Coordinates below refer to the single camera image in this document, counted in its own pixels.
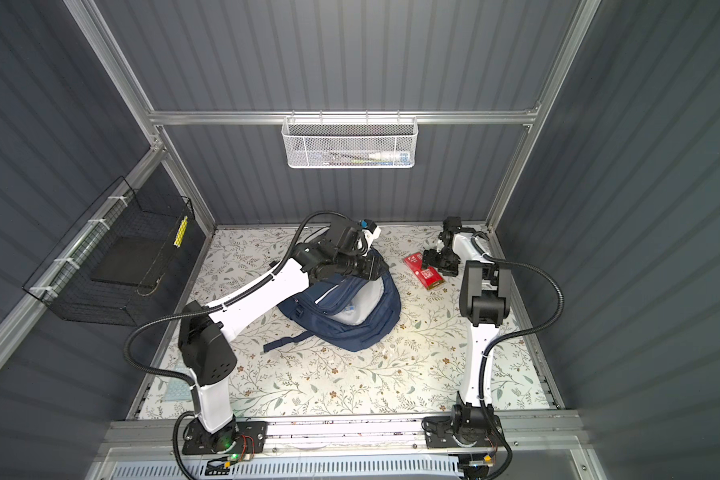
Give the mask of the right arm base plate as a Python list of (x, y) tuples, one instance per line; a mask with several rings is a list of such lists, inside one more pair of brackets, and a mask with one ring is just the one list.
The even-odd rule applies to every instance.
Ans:
[(484, 428), (454, 426), (450, 416), (427, 416), (421, 420), (426, 446), (429, 449), (486, 448), (496, 449), (500, 440)]

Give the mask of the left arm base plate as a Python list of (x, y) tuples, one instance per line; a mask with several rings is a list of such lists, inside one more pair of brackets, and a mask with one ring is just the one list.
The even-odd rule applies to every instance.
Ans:
[(199, 419), (193, 419), (182, 431), (183, 455), (242, 455), (263, 451), (269, 424), (264, 421), (232, 421), (215, 433), (205, 430)]

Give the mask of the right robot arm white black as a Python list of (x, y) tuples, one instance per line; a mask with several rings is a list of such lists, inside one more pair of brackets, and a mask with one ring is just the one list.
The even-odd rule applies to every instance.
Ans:
[(445, 277), (462, 275), (458, 307), (468, 324), (466, 363), (451, 431), (460, 440), (483, 432), (493, 442), (499, 427), (490, 396), (493, 355), (484, 351), (500, 336), (500, 327), (509, 316), (508, 279), (490, 255), (486, 234), (463, 225), (458, 216), (443, 221), (438, 244), (424, 251), (423, 265)]

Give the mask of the red card pack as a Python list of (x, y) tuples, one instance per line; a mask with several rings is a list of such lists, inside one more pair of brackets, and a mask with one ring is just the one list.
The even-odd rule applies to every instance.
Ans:
[(426, 290), (432, 290), (445, 283), (445, 279), (437, 270), (433, 267), (424, 267), (421, 252), (404, 257), (403, 262)]

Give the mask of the navy blue student backpack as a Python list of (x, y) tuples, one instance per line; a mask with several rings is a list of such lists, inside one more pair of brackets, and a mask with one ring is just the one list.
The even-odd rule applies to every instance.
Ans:
[(263, 346), (265, 353), (317, 337), (358, 352), (380, 342), (396, 326), (402, 305), (388, 270), (377, 280), (335, 274), (278, 304), (279, 311), (304, 331)]

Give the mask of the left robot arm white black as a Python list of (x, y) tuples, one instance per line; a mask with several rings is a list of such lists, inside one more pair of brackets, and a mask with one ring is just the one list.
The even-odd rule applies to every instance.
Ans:
[(310, 242), (300, 240), (302, 223), (284, 257), (241, 289), (190, 313), (181, 323), (179, 348), (190, 372), (195, 418), (216, 434), (235, 419), (228, 377), (236, 368), (231, 342), (254, 320), (317, 282), (339, 278), (379, 279), (388, 268), (372, 244), (381, 234), (373, 221), (339, 214)]

